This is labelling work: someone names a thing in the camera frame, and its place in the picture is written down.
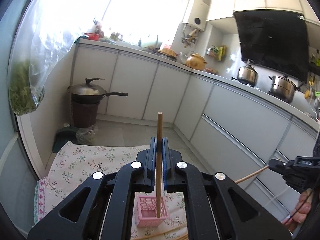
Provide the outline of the person's right hand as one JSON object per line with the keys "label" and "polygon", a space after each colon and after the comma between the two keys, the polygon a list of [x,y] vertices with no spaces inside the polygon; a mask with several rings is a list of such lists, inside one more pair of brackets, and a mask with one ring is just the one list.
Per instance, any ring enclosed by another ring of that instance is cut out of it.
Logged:
{"label": "person's right hand", "polygon": [[312,197],[313,192],[311,189],[301,193],[298,203],[291,211],[290,215],[281,222],[290,232],[294,232],[297,226],[304,223],[311,210]]}

